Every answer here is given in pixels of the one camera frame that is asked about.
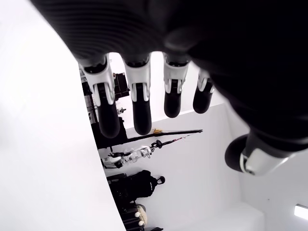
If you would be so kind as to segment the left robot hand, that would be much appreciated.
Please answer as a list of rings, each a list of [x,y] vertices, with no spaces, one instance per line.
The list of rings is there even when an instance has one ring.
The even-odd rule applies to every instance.
[[[150,55],[163,53],[168,117],[180,112],[188,64],[200,69],[193,108],[218,90],[249,126],[226,164],[261,175],[308,147],[308,3],[305,0],[35,0],[81,65],[101,133],[120,131],[108,54],[123,59],[135,130],[151,129]]]

